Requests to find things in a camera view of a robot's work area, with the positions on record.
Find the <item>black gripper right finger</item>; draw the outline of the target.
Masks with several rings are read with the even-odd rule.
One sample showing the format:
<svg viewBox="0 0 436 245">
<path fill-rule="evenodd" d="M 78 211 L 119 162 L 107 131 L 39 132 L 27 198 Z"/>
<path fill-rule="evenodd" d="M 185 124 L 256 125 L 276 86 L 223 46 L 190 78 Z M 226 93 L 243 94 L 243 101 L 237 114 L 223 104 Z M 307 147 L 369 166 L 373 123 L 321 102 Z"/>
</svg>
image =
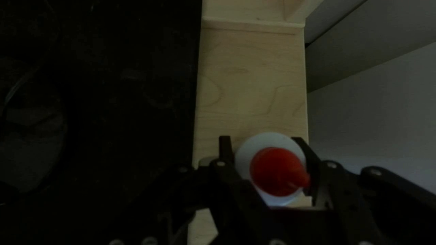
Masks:
<svg viewBox="0 0 436 245">
<path fill-rule="evenodd" d="M 317 198 L 320 187 L 320 158 L 302 138 L 294 138 L 294 142 L 305 157 L 305 169 L 309 176 L 309 185 L 303 189 L 303 193 L 310 198 Z"/>
</svg>

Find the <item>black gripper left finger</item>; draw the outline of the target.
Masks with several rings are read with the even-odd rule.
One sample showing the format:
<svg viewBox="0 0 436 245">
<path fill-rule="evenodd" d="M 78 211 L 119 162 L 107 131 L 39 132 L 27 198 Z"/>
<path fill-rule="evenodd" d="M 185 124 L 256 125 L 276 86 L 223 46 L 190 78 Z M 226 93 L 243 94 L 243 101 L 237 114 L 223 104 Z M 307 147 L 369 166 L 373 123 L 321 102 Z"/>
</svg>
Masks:
<svg viewBox="0 0 436 245">
<path fill-rule="evenodd" d="M 216 162 L 217 172 L 222 180 L 235 181 L 238 174 L 234 169 L 234 154 L 231 147 L 231 139 L 228 136 L 220 136 L 219 143 L 219 159 Z"/>
</svg>

